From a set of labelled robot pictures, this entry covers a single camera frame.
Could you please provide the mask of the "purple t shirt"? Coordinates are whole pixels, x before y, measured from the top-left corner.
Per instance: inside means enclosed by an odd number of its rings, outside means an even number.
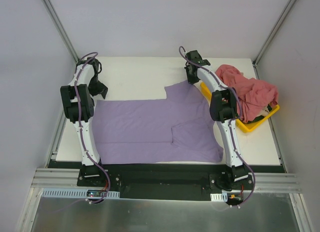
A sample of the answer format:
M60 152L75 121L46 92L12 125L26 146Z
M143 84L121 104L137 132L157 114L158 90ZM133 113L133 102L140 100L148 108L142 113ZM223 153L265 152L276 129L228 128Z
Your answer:
M97 103L92 130L103 164L222 161L202 93L186 81L165 92L165 99Z

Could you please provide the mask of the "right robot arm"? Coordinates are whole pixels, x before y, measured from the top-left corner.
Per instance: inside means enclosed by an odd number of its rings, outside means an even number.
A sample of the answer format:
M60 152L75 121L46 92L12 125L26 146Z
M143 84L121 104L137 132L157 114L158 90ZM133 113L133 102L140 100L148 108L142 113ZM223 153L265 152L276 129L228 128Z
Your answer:
M186 61L184 69L187 81L192 85L202 81L209 89L209 114L218 125L224 146L227 166L225 184L230 189L237 189L242 185L243 179L248 177L236 134L236 119L239 117L238 96L233 88L225 85L212 71L210 62L203 59L197 50L186 52L180 46L179 53Z

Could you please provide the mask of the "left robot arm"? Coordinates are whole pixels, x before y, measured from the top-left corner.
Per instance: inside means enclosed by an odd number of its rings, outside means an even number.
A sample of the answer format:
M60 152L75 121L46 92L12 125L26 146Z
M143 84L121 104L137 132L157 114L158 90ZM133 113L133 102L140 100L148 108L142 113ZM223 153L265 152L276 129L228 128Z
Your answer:
M101 157L97 151L92 129L92 121L97 106L97 97L106 98L108 87L99 80L102 64L96 52L82 57L75 66L73 78L60 87L63 112L75 128L80 149L80 177L88 179L94 186L105 183Z

